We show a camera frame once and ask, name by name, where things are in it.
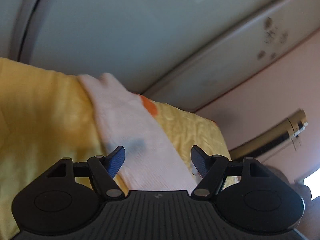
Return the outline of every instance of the white towel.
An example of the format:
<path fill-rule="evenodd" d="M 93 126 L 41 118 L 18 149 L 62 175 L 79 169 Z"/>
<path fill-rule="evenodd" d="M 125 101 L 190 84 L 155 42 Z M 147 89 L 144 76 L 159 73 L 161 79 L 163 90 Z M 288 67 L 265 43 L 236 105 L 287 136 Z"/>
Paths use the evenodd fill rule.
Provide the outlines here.
<path fill-rule="evenodd" d="M 140 96 L 109 73 L 99 79 L 81 75 L 80 81 L 93 103 L 106 152 L 118 146 L 125 149 L 119 174 L 129 190 L 194 190 L 191 173 Z"/>

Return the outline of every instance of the yellow blanket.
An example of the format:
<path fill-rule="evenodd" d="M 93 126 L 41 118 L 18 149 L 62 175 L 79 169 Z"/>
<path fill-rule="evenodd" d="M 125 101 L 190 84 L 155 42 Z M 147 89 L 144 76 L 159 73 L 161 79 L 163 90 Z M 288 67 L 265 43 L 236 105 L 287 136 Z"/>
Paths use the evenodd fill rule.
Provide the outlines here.
<path fill-rule="evenodd" d="M 230 159 L 214 122 L 143 97 L 142 101 L 189 168 L 193 145 Z M 11 203 L 21 189 L 64 156 L 83 162 L 105 154 L 92 105 L 77 77 L 0 58 L 1 240 L 19 231 Z M 77 181 L 90 186 L 87 179 Z M 128 191 L 119 176 L 115 181 Z"/>

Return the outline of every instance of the white ceiling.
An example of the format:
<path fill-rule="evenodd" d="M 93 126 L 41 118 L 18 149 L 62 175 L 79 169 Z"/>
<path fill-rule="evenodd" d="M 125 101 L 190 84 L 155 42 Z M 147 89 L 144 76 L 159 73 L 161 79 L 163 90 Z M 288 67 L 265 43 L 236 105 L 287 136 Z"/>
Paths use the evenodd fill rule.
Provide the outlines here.
<path fill-rule="evenodd" d="M 0 19 L 10 11 L 4 1 Z M 110 72 L 130 91 L 195 111 L 318 28 L 319 6 L 320 0 L 40 0 L 20 60 L 66 74 Z M 271 44 L 266 17 L 276 28 Z M 11 33 L 14 24 L 3 22 Z M 0 56 L 9 55 L 9 43 L 0 32 Z"/>
<path fill-rule="evenodd" d="M 194 112 L 317 30 L 319 8 L 320 0 L 279 0 L 194 54 L 144 95 Z"/>
<path fill-rule="evenodd" d="M 110 72 L 144 92 L 271 0 L 41 0 L 23 61 L 68 74 Z"/>

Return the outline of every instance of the window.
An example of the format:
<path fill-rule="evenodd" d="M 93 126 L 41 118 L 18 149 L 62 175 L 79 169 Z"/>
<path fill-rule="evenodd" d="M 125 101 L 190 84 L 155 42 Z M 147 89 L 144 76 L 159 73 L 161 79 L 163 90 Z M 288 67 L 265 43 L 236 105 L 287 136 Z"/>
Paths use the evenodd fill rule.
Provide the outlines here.
<path fill-rule="evenodd" d="M 312 173 L 309 177 L 303 180 L 304 185 L 308 186 L 311 190 L 312 198 L 320 196 L 320 169 Z"/>

